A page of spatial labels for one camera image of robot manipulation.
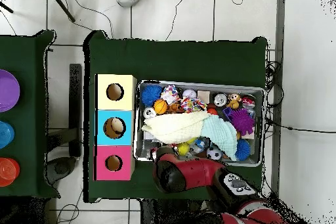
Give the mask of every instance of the blue spiky ball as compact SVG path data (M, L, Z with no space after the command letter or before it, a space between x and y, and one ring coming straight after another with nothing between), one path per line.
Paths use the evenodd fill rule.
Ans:
M160 98L162 87L159 85L148 85L141 94L142 103L145 107L153 106L154 101Z
M251 149L249 146L249 143L245 139L239 139L237 141L237 152L236 152L236 158L239 161L244 161L246 158L249 157L251 153Z

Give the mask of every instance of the towel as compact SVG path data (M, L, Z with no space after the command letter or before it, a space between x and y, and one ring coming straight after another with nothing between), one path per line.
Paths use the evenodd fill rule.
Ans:
M210 138L231 160L237 160L237 131L230 122L210 115L203 121L201 136Z
M164 114L145 119L142 130L148 131L165 144L179 144L201 136L203 120L209 116L206 111Z

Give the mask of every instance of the pink box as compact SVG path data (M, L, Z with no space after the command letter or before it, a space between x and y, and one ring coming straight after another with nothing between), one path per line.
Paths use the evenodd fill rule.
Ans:
M119 156L122 160L121 169L111 171L106 167L109 156ZM129 181L134 171L132 146L97 146L96 180L97 181Z

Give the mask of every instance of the metal tray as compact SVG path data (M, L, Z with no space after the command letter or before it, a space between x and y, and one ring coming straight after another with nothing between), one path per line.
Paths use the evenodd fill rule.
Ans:
M233 161L233 160L223 160L225 164L231 166L245 166L245 167L255 167L261 163L263 156L263 135L264 135L264 117L266 110L265 92L262 88L256 87L242 87L242 86L227 86L227 85L214 85L214 84L200 84L200 83L184 83L184 82L174 82L174 81L140 81L136 89L136 111L135 111L135 135L134 135L134 156L137 160L150 161L149 150L151 146L157 146L157 144L151 144L146 141L143 144L143 131L141 130L144 125L144 118L142 113L144 111L144 104L140 99L140 95L143 89L147 85L160 85L166 87L169 84L174 84L175 87L185 89L193 89L195 91L210 91L210 103L213 103L213 95L217 93L225 93L226 95L232 93L240 93L242 95L248 94L255 97L255 137L254 139L247 139L251 146L251 154L244 161Z

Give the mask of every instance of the green tablecloth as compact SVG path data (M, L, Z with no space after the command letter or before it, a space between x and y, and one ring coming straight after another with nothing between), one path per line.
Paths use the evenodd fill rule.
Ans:
M95 74L132 74L138 81L156 79L264 88L266 45L263 37L253 42L164 42L107 40L102 31L92 32L84 42L84 91L89 92L84 115L85 127L89 126L89 148L85 149L84 162L84 172L88 172L89 179L85 189L89 193L85 191L85 198L90 201L100 197L208 199L205 188L174 194L159 192L152 177L151 162L136 161L130 181L93 181ZM229 170L240 174L257 188L261 187L262 164L255 168L230 166Z
M33 37L0 35L0 69L13 74L20 84L20 99L0 120L15 131L11 144L0 150L0 157L14 158L20 175L0 196L55 197L58 193L44 179L46 140L45 51L54 39L53 31Z

